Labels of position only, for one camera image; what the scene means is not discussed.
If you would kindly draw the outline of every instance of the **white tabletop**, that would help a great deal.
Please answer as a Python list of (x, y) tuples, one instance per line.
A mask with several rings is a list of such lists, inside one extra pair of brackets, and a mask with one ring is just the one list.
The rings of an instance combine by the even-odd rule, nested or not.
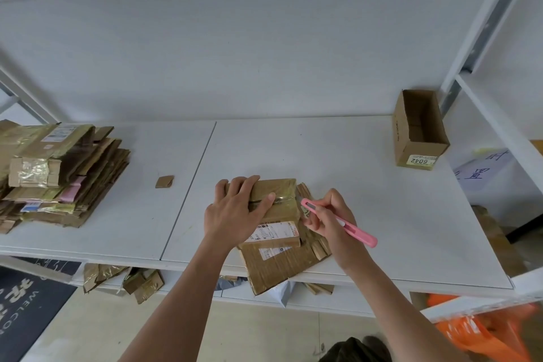
[[(391, 130), (390, 116), (217, 122), (162, 260), (191, 260), (220, 179), (260, 174), (314, 197), (337, 188), (391, 279), (511, 289), (445, 158), (433, 171), (396, 167)], [(238, 252), (225, 266), (243, 267)], [(309, 272), (344, 275), (332, 258)]]
[[(22, 223), (0, 235), (8, 255), (160, 259), (215, 122), (116, 124), (111, 137), (132, 150), (130, 164), (80, 228)], [(173, 174), (171, 188), (156, 189)]]

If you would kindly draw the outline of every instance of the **left hand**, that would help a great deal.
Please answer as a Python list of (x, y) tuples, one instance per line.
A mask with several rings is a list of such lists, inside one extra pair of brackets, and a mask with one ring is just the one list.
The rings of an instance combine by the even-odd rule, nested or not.
[(228, 180), (220, 180), (215, 185), (215, 201), (207, 207), (204, 215), (205, 237), (211, 239), (214, 245), (220, 245), (230, 252), (252, 235), (272, 207), (274, 193), (270, 193), (255, 210), (249, 212), (249, 195), (259, 179), (259, 175), (237, 177), (232, 180), (227, 194), (225, 186)]

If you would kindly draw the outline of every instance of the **right hand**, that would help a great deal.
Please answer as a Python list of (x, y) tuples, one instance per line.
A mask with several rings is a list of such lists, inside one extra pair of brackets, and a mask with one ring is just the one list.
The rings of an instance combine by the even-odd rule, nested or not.
[(312, 201), (316, 207), (316, 214), (310, 213), (303, 224), (328, 241), (330, 249), (338, 265), (349, 274), (356, 267), (373, 263), (364, 244), (353, 238), (337, 222), (335, 215), (356, 225), (351, 209), (345, 204), (343, 196), (336, 190), (330, 189), (319, 200)]

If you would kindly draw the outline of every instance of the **handwritten sign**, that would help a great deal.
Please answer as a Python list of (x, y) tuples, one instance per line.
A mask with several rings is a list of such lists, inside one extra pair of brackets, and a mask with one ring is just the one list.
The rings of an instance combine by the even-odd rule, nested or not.
[(483, 189), (514, 156), (507, 149), (486, 152), (454, 170), (458, 183), (464, 190)]

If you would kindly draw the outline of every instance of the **white wall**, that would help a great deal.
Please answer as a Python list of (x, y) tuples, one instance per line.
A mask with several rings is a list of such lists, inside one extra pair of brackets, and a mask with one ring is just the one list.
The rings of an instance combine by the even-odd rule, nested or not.
[(27, 0), (0, 50), (71, 120), (388, 114), (482, 0)]
[[(479, 69), (474, 73), (529, 139), (543, 139), (543, 3), (516, 0), (496, 34)], [(490, 125), (470, 99), (461, 94), (445, 118), (451, 140), (447, 158), (457, 167), (472, 151), (502, 147)], [(506, 167), (488, 187), (467, 193), (501, 224), (523, 225), (543, 214), (543, 195), (518, 163)]]

